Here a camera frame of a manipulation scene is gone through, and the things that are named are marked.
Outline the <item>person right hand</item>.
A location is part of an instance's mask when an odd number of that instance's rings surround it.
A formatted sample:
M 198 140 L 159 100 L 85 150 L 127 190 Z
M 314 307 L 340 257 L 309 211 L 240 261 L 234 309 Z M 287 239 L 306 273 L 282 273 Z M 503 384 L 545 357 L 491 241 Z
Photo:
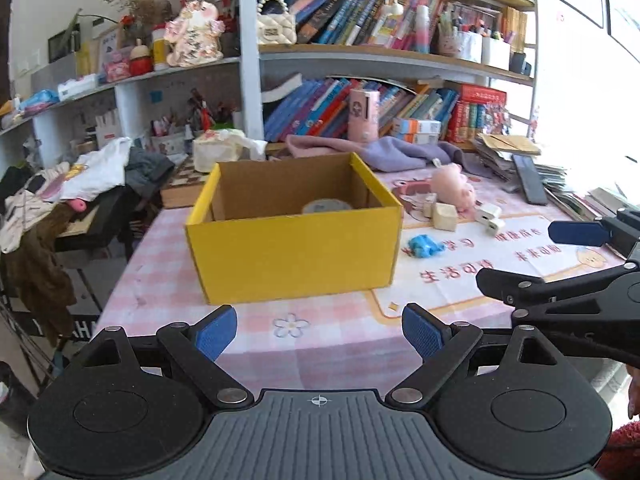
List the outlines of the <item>person right hand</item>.
M 640 370 L 627 365 L 626 371 L 631 378 L 628 387 L 628 418 L 633 419 L 640 414 Z

